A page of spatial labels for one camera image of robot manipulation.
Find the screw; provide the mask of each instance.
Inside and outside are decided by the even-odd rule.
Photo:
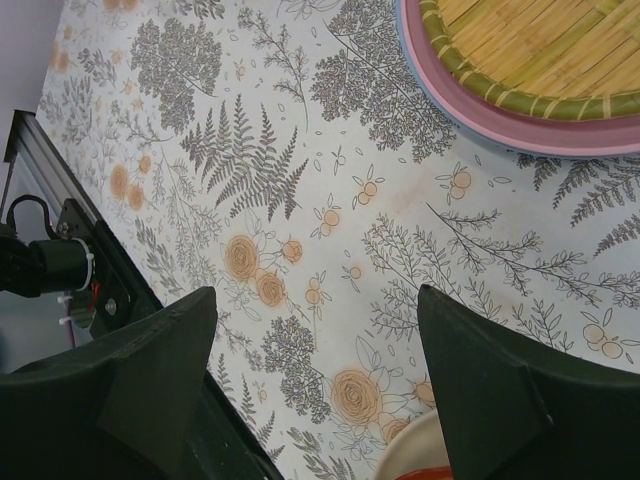
[[[104,304],[104,309],[109,315],[113,316],[116,314],[116,310],[118,310],[118,305],[113,298],[110,298],[109,300],[107,300],[107,303]]]
[[[62,234],[62,235],[68,235],[71,230],[73,230],[71,228],[71,225],[69,225],[67,222],[62,222],[60,225],[58,225],[58,233]]]

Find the black cable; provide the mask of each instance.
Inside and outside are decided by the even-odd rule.
[[[36,197],[35,195],[30,195],[30,194],[21,195],[18,198],[16,198],[13,202],[11,202],[11,205],[9,205],[9,209],[7,210],[7,225],[9,225],[9,227],[11,227],[14,231],[16,232],[18,231],[16,229],[16,219],[15,219],[14,210],[18,204],[28,200],[31,200],[32,202],[36,202],[42,207],[42,211],[44,213],[44,229],[47,232],[47,235],[52,240],[59,240],[60,235],[54,232],[53,228],[51,228],[51,219],[49,217],[49,205],[47,205],[47,202],[45,202],[39,197]]]

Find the red food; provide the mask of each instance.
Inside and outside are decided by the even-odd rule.
[[[453,480],[450,467],[424,468],[407,473],[396,480]]]

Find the white wall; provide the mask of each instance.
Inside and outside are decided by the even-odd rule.
[[[0,152],[13,110],[35,112],[64,0],[0,0]],[[3,186],[4,175],[0,177]]]

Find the white cable tie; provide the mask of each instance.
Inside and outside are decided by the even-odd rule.
[[[84,285],[77,290],[79,292],[81,290],[86,289],[91,283],[91,275],[93,274],[93,259],[95,257],[93,253],[91,253],[91,250],[89,250],[89,246],[86,244],[84,240],[82,240],[81,238],[72,238],[72,240],[75,240],[76,242],[80,243],[80,245],[84,247],[84,252],[87,257],[87,278],[84,282]]]

